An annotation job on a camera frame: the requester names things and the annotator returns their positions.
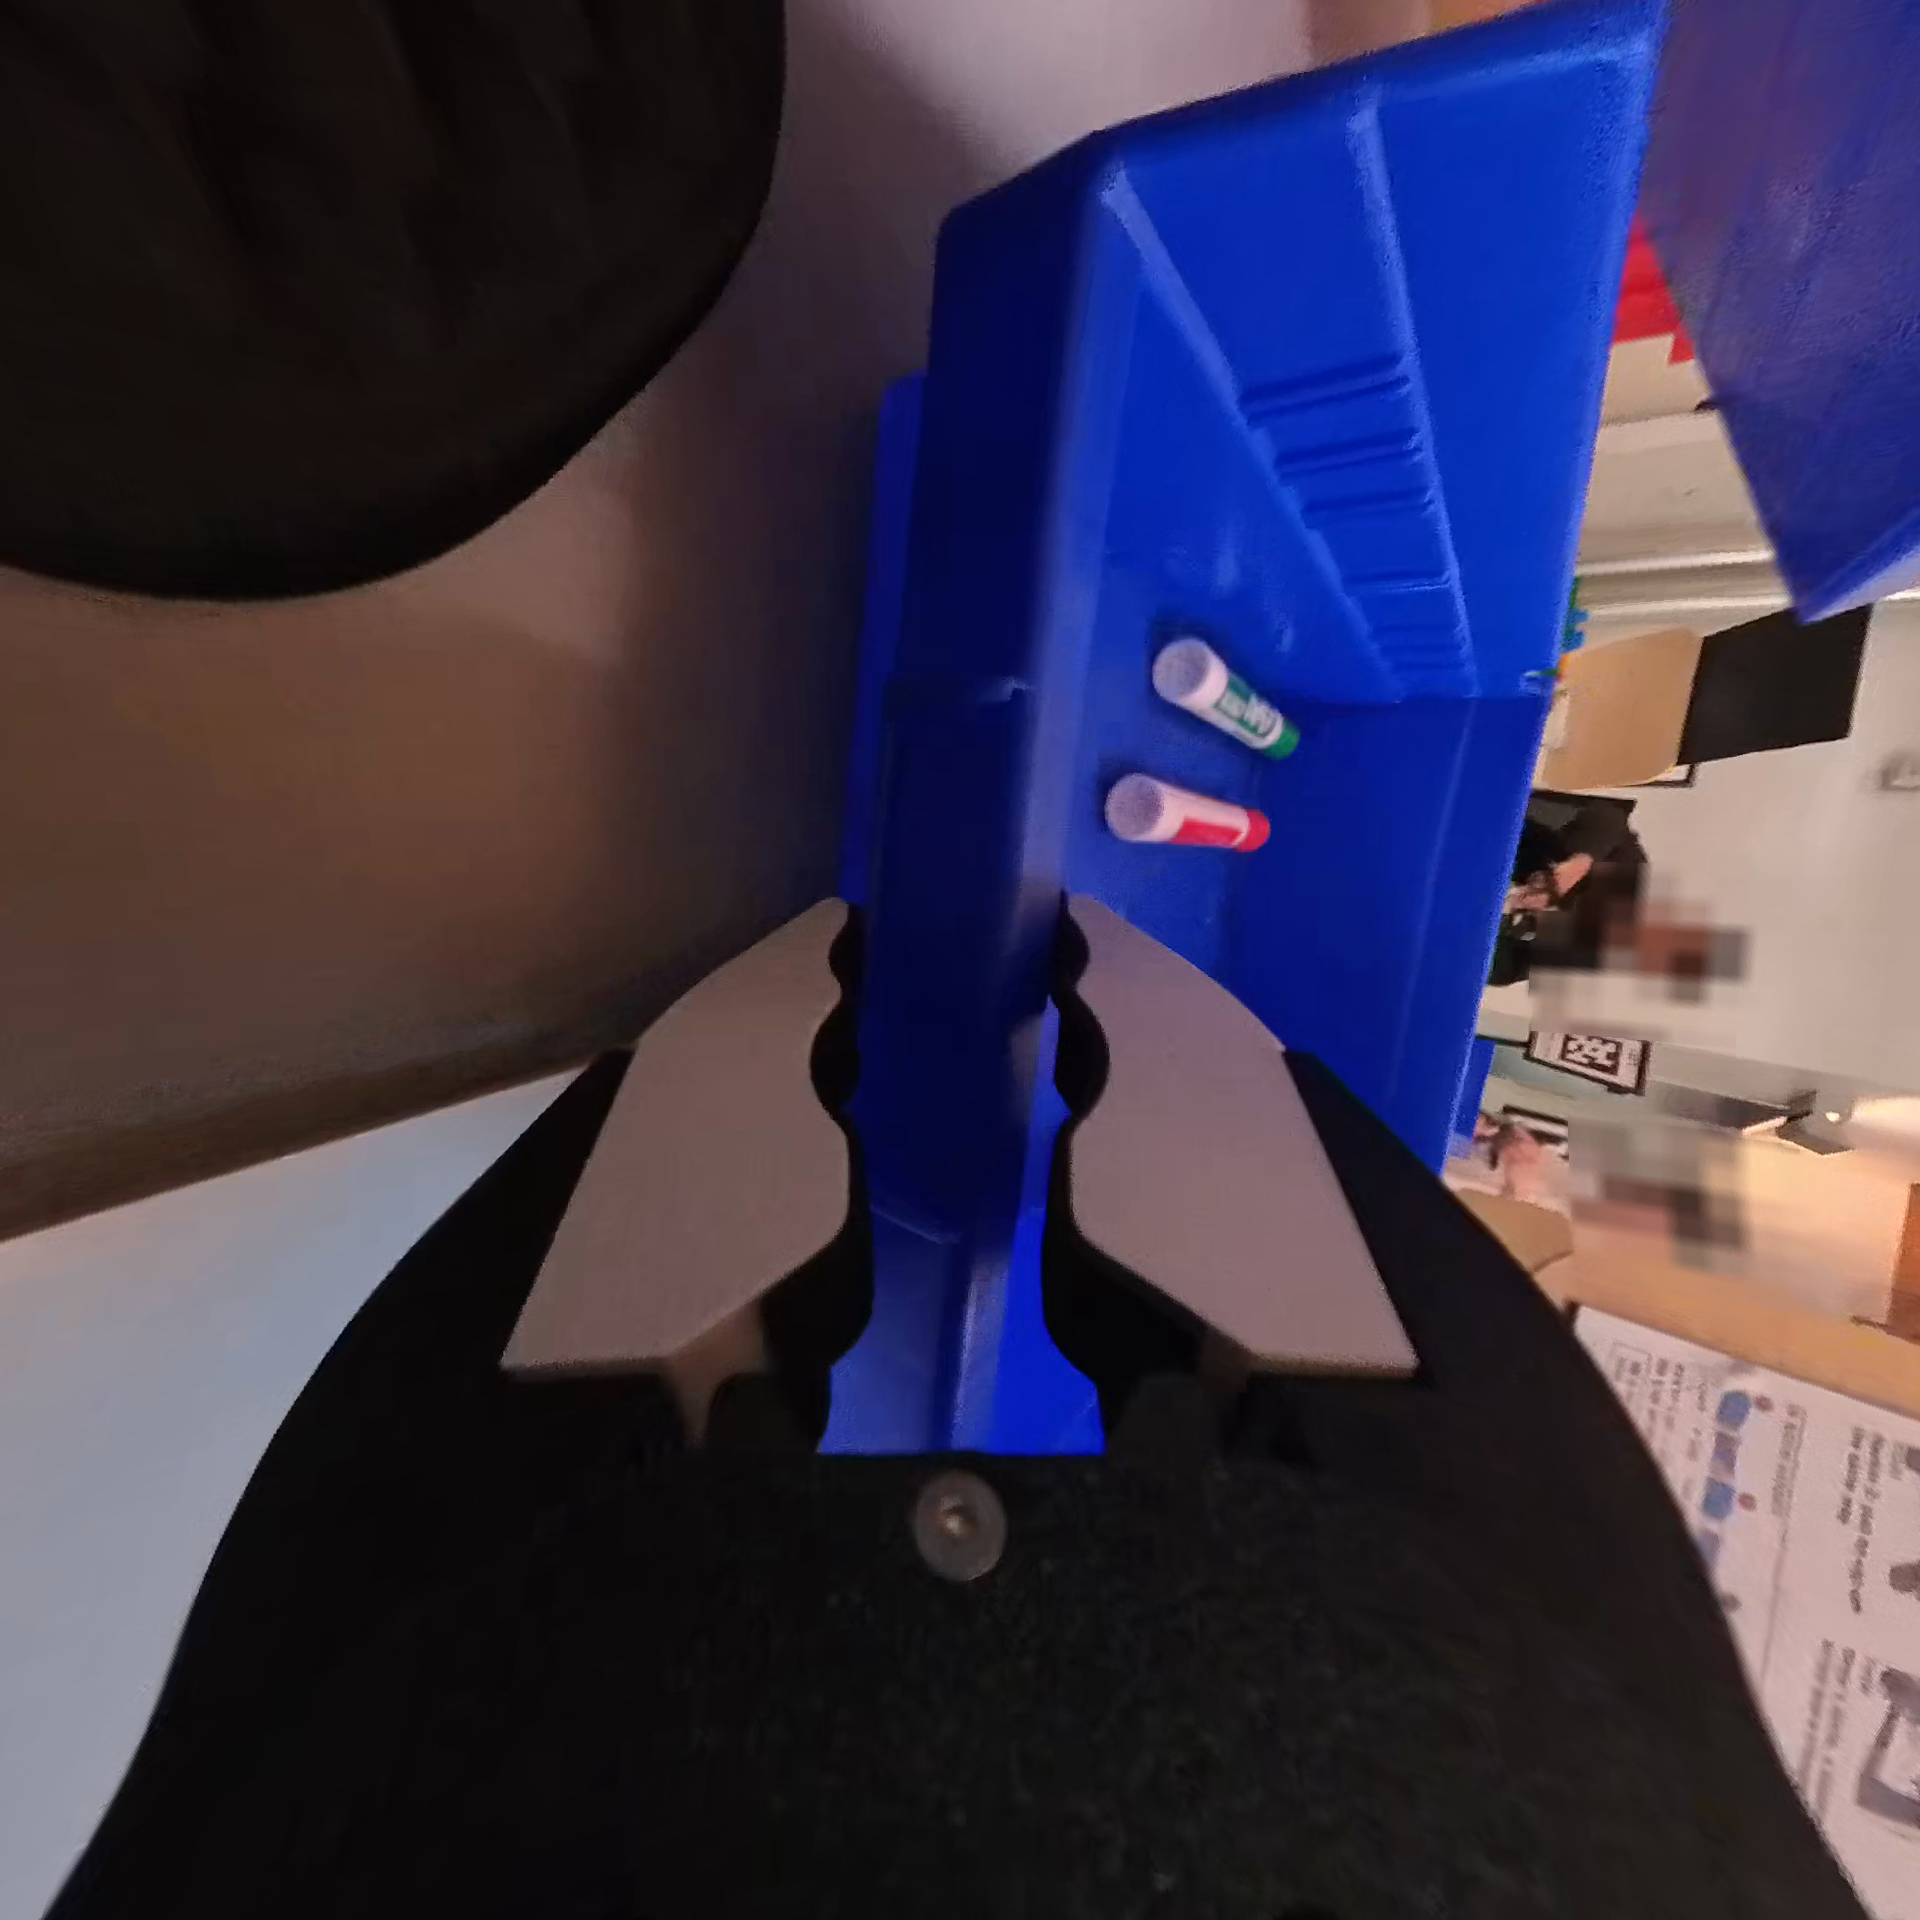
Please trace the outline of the red plastic bin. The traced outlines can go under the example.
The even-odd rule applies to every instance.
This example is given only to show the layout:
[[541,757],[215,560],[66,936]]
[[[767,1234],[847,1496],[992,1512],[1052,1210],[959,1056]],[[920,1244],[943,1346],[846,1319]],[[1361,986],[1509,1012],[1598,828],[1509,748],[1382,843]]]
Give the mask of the red plastic bin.
[[1695,349],[1640,218],[1626,232],[1610,347],[1655,343],[1671,367],[1695,366]]

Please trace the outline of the green dry erase marker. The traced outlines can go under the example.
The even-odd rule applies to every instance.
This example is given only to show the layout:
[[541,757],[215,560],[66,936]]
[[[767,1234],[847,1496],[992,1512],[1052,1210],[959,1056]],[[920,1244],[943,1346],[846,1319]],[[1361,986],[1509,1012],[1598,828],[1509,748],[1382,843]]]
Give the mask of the green dry erase marker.
[[1282,712],[1205,639],[1166,639],[1150,664],[1154,693],[1213,732],[1260,755],[1261,733]]

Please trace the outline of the red dry erase marker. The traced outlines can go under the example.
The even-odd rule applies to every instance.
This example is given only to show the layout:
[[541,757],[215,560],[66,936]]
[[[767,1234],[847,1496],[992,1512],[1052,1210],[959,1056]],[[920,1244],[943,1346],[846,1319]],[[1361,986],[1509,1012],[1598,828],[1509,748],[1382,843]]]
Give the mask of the red dry erase marker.
[[1132,772],[1108,787],[1102,819],[1120,842],[1132,846],[1234,850],[1242,808]]

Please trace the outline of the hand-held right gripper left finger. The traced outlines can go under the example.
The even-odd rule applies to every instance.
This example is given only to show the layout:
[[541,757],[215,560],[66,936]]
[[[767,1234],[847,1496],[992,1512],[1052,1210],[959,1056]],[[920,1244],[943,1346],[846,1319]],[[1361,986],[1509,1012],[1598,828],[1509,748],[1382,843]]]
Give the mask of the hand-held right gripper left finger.
[[517,1379],[652,1376],[682,1421],[773,1372],[765,1306],[854,1214],[847,1132],[815,1079],[842,1006],[822,899],[687,988],[637,1038],[501,1352]]

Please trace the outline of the printed instruction sheet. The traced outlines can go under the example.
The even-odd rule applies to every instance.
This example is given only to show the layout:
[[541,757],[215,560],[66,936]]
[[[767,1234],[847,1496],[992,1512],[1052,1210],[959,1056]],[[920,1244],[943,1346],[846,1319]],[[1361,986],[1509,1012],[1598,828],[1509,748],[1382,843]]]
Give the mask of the printed instruction sheet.
[[1872,1916],[1918,1916],[1918,1423],[1574,1308],[1658,1466],[1814,1827]]

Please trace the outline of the blue plastic bin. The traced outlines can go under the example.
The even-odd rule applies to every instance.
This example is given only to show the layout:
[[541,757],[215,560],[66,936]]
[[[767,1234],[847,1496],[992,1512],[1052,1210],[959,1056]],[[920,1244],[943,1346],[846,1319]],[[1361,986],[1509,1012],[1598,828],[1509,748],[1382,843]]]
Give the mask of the blue plastic bin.
[[[873,1319],[824,1451],[1066,1453],[1049,958],[1092,896],[1439,1167],[1564,652],[1666,5],[1535,5],[959,206],[882,408],[846,868]],[[1152,687],[1192,636],[1303,740]],[[1141,772],[1257,853],[1132,846]]]
[[1918,5],[1668,5],[1640,220],[1796,614],[1916,587]]

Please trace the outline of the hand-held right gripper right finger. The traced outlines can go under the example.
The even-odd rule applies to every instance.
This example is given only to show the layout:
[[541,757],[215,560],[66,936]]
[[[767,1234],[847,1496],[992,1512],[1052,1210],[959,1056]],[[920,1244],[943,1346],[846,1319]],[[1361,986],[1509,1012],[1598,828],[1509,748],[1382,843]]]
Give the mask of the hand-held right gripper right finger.
[[1285,1045],[1089,896],[1063,900],[1056,954],[1069,1248],[1240,1372],[1414,1376]]

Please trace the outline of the small white whiteboard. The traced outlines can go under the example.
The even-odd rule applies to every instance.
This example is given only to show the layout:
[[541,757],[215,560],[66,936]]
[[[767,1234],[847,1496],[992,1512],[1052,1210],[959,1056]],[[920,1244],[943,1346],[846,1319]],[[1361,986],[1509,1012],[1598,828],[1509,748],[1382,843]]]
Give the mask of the small white whiteboard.
[[4,1242],[2,1916],[44,1916],[249,1476],[552,1075]]

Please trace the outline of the black white tag card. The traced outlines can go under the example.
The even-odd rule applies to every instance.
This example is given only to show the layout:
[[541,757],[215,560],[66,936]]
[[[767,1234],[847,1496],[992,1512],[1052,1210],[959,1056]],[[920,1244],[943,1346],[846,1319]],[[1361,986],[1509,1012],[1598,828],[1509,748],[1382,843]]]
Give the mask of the black white tag card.
[[1617,1096],[1644,1096],[1650,1043],[1570,1031],[1526,1032],[1521,1059]]

